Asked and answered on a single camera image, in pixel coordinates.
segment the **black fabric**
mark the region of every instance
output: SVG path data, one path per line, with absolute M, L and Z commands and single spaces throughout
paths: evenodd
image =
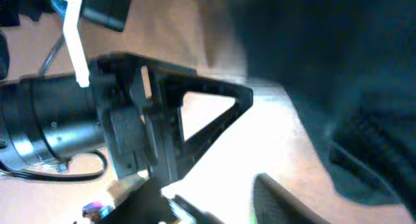
M 230 5 L 249 75 L 285 87 L 335 189 L 365 205 L 405 201 L 415 207 L 416 200 L 404 200 L 406 191 L 386 176 L 402 170 L 412 175 L 416 168 L 416 0 L 230 0 Z M 358 110 L 399 142 L 388 147 L 407 163 L 393 161 L 386 174 L 358 153 L 379 145 L 355 145 L 348 153 L 346 142 L 355 141 L 336 141 L 334 135 Z M 343 139 L 357 138 L 347 132 Z M 413 179 L 407 182 L 416 188 Z
M 374 121 L 371 114 L 358 110 L 351 118 L 346 118 L 342 128 L 335 131 L 334 139 L 343 145 L 343 149 L 338 150 L 344 150 L 364 162 L 364 166 L 377 171 L 385 187 L 394 190 L 410 213 L 416 214 L 414 158 L 400 141 Z
M 44 12 L 54 12 L 50 0 L 0 0 L 0 26 L 19 26 L 19 14 L 39 21 Z

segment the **metal frame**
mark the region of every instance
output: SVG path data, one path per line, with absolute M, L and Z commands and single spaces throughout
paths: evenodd
M 142 66 L 148 69 L 151 99 L 146 99 Z M 249 88 L 128 53 L 101 57 L 90 70 L 99 121 L 119 178 L 148 169 L 162 186 L 182 179 L 253 103 Z M 187 92 L 234 97 L 235 104 L 184 141 L 181 106 Z

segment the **black cylinder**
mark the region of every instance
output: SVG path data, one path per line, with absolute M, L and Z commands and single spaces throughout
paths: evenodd
M 9 169 L 55 164 L 104 142 L 94 96 L 73 75 L 0 86 L 0 161 Z

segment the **table surface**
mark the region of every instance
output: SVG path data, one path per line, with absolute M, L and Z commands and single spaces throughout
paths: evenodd
M 244 50 L 223 9 L 217 0 L 133 0 L 123 33 L 81 23 L 89 58 L 111 51 L 130 51 L 190 66 L 206 76 L 249 82 L 255 90 L 253 107 L 223 133 L 184 180 L 163 192 L 179 193 L 225 223 L 248 223 L 253 179 L 267 172 L 332 223 L 411 223 L 401 205 L 363 206 L 335 192 L 284 89 L 244 77 Z M 43 15 L 39 23 L 22 17 L 21 27 L 2 30 L 11 55 L 8 78 L 17 79 L 37 72 L 62 25 L 56 15 Z M 49 73 L 71 71 L 64 47 Z M 223 97 L 186 95 L 185 137 L 232 103 Z M 84 173 L 94 169 L 99 169 L 97 161 L 79 156 L 70 171 Z M 102 179 L 80 184 L 1 179 L 0 223 L 73 223 L 81 213 L 80 207 L 114 178 L 110 169 Z

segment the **black metal bracket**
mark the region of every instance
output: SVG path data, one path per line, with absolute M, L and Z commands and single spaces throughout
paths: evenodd
M 143 66 L 148 69 L 151 99 L 144 91 Z M 99 120 L 119 178 L 147 169 L 163 186 L 182 179 L 253 103 L 249 88 L 128 53 L 98 58 L 90 70 Z M 184 141 L 181 106 L 187 92 L 234 97 L 235 104 Z

